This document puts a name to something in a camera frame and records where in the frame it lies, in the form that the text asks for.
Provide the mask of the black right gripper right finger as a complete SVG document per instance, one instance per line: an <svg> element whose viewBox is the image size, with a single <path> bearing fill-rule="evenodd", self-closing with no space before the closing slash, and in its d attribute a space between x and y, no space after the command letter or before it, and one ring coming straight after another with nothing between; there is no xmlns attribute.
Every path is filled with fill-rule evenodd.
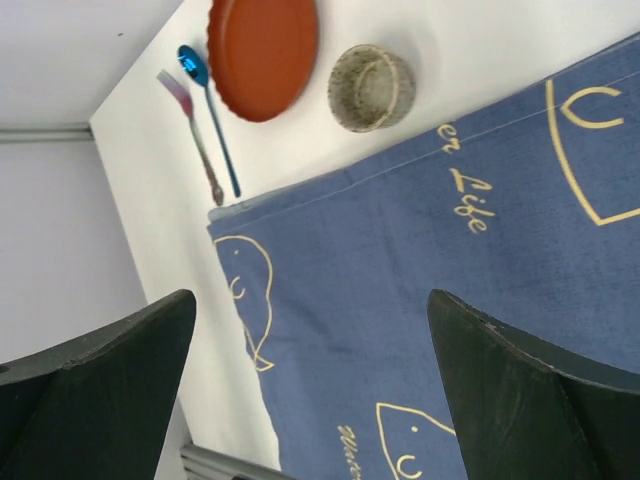
<svg viewBox="0 0 640 480"><path fill-rule="evenodd" d="M639 376L505 324L444 290L427 317L471 479L636 479Z"/></svg>

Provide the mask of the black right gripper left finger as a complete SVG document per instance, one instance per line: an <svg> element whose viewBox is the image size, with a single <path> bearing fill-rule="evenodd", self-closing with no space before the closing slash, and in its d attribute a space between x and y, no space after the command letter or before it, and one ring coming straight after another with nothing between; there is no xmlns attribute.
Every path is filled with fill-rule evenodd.
<svg viewBox="0 0 640 480"><path fill-rule="evenodd" d="M182 289L2 364L2 478L153 478L195 319Z"/></svg>

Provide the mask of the iridescent rainbow metal fork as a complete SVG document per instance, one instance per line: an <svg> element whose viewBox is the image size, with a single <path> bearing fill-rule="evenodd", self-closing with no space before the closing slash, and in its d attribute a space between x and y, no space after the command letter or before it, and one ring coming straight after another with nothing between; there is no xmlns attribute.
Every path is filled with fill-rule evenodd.
<svg viewBox="0 0 640 480"><path fill-rule="evenodd" d="M194 104L188 90L178 82L171 74L166 70L161 70L157 76L157 80L169 91L169 93L175 98L184 112L192 138L195 142L196 148L201 158L203 168L205 170L206 177L208 179L211 196L216 206L222 206L224 203L224 192L219 185L215 171L211 165L206 149L204 147L199 129L196 124L194 116Z"/></svg>

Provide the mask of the speckled beige ceramic cup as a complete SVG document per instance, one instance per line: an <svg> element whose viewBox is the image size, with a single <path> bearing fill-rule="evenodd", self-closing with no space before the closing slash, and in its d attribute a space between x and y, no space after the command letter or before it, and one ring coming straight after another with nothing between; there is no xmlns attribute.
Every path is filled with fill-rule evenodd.
<svg viewBox="0 0 640 480"><path fill-rule="evenodd" d="M415 96L416 82L409 63L372 44L346 50L328 80L331 113L339 125L354 133L397 124L410 112Z"/></svg>

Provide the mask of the blue metal spoon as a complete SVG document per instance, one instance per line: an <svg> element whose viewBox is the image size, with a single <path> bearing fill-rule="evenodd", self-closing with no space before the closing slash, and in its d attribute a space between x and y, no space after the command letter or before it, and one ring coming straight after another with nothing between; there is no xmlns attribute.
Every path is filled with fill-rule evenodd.
<svg viewBox="0 0 640 480"><path fill-rule="evenodd" d="M239 198L241 196L241 188L235 172L235 168L231 160L231 156L228 150L226 140L224 138L222 126L215 109L212 89L209 86L209 83L211 80L209 68L206 62L204 61L204 59L199 55L199 53L188 45L181 45L178 47L177 57L182 65L183 70L191 77L191 79L195 83L202 86L204 89L205 98L207 101L208 108L210 110L210 114L211 114L215 129L216 129L216 133L218 136L218 141L219 141L219 144L224 156L224 160L227 166L234 196L236 198Z"/></svg>

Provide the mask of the orange plastic plate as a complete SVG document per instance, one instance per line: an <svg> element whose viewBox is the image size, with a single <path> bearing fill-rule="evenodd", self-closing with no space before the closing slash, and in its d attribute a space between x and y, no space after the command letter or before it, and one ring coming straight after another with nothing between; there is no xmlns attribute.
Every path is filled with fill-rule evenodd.
<svg viewBox="0 0 640 480"><path fill-rule="evenodd" d="M311 77L319 43L314 1L221 0L209 11L208 64L223 103L261 123L291 107Z"/></svg>

